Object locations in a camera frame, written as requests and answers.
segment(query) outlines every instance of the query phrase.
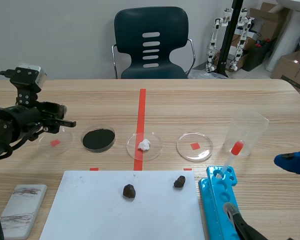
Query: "gray floor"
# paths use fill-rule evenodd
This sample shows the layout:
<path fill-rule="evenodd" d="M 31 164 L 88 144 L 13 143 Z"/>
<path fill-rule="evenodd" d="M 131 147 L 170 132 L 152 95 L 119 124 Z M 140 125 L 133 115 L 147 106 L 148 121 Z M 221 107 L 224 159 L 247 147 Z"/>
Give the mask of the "gray floor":
<path fill-rule="evenodd" d="M 238 70 L 234 72 L 226 71 L 226 74 L 230 79 L 270 79 L 271 72 L 267 71 L 265 68 L 267 61 L 263 64 L 257 66 L 251 71 Z"/>

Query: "chair backrest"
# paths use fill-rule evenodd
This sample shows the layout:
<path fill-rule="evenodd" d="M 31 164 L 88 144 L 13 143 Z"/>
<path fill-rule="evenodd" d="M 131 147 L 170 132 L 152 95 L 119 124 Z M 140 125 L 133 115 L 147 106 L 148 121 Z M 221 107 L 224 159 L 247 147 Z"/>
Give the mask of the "chair backrest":
<path fill-rule="evenodd" d="M 131 56 L 131 66 L 167 63 L 171 51 L 187 44 L 188 16 L 175 6 L 125 9 L 115 16 L 114 32 L 117 50 Z"/>

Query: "black chair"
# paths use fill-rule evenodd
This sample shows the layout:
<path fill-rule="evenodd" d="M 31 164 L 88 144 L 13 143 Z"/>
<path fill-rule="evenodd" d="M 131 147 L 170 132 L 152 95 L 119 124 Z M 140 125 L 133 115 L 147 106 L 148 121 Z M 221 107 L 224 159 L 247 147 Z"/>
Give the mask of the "black chair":
<path fill-rule="evenodd" d="M 196 60 L 188 31 L 188 16 L 179 7 L 142 7 L 118 12 L 114 18 L 116 44 L 112 46 L 115 78 L 116 46 L 119 53 L 131 56 L 131 65 L 121 74 L 122 79 L 186 79 Z M 191 43 L 193 62 L 185 73 L 169 56 L 187 41 Z"/>

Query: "white cotton ball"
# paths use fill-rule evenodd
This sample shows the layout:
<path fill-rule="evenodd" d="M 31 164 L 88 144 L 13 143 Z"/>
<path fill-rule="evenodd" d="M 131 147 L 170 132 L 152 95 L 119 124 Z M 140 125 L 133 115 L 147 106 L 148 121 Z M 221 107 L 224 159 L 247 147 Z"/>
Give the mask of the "white cotton ball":
<path fill-rule="evenodd" d="M 148 139 L 144 139 L 142 142 L 139 143 L 138 149 L 142 151 L 146 151 L 150 149 L 150 141 Z"/>

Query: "red dropper bulb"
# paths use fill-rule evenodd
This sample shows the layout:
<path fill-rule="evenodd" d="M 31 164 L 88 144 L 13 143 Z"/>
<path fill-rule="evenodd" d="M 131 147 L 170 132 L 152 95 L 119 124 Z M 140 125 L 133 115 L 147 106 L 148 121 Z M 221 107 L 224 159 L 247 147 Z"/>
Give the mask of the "red dropper bulb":
<path fill-rule="evenodd" d="M 233 155 L 237 156 L 240 153 L 240 151 L 242 150 L 243 147 L 244 147 L 244 143 L 242 141 L 237 141 L 234 144 L 234 146 L 233 146 L 233 148 L 231 150 L 231 153 Z"/>

